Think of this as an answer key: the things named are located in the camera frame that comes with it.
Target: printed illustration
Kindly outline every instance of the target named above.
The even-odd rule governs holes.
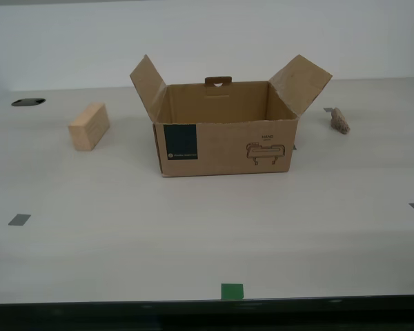
[[[257,159],[262,157],[272,157],[271,164],[275,164],[277,159],[285,156],[284,145],[261,146],[259,143],[249,143],[247,145],[247,158],[253,159],[255,166],[258,165]]]

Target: white wall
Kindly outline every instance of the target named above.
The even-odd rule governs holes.
[[[414,77],[414,0],[0,6],[10,90],[130,86],[145,53],[168,83],[264,80],[298,53],[338,79]]]

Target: box flap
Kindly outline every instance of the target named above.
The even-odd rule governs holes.
[[[147,55],[144,55],[144,58],[132,71],[130,79],[132,79],[150,119],[155,122],[161,110],[167,86]]]
[[[296,115],[301,116],[316,99],[332,75],[313,62],[297,55],[270,79],[279,98]]]

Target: wooden block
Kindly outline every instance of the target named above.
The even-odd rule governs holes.
[[[93,150],[108,130],[109,118],[104,103],[91,103],[69,127],[76,150]]]

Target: box handle cutout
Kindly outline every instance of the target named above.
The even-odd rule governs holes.
[[[220,77],[206,77],[206,84],[213,84],[217,87],[232,82],[231,76],[220,76]]]
[[[232,77],[207,77],[206,78],[206,97],[228,97],[230,94],[230,83]]]

